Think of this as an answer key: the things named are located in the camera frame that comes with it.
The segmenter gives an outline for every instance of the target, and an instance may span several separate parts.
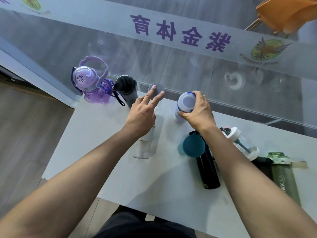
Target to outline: person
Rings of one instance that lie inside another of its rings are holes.
[[[123,128],[60,172],[1,221],[1,237],[68,237],[93,203],[123,154],[147,134],[163,93],[152,88],[133,104]],[[206,97],[198,91],[192,113],[180,112],[206,140],[249,235],[317,237],[317,224],[285,192],[254,166],[217,128]],[[145,222],[141,212],[119,207],[96,237],[195,237],[192,229],[159,219]]]

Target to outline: bottle with white lid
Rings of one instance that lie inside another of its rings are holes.
[[[185,120],[178,114],[178,112],[183,111],[185,113],[191,113],[194,110],[195,104],[196,95],[193,92],[183,93],[177,101],[177,107],[174,116],[175,120],[179,123],[183,123]]]

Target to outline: purple bottle handle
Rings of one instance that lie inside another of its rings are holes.
[[[100,62],[103,63],[103,65],[105,66],[105,72],[104,72],[103,75],[100,77],[99,81],[96,83],[96,86],[97,86],[97,87],[100,87],[102,81],[103,81],[103,80],[106,78],[106,76],[108,75],[109,67],[108,67],[108,65],[105,63],[104,60],[102,60],[102,59],[99,58],[99,57],[95,57],[95,56],[86,56],[83,60],[80,61],[78,67],[84,66],[86,62],[91,61],[91,60],[100,61]]]

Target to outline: green water bottle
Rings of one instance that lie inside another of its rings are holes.
[[[300,206],[291,159],[280,151],[271,151],[267,157],[273,160],[272,173],[274,183]]]

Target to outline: hand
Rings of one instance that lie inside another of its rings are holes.
[[[131,134],[135,135],[138,139],[146,135],[153,127],[156,119],[154,108],[157,106],[159,101],[163,99],[164,91],[155,96],[149,104],[155,88],[156,86],[153,85],[151,90],[145,96],[136,99],[125,122],[124,128],[129,130]]]
[[[206,96],[199,91],[193,91],[193,93],[196,95],[194,110],[191,113],[180,111],[178,114],[187,120],[198,132],[216,127],[216,122]]]

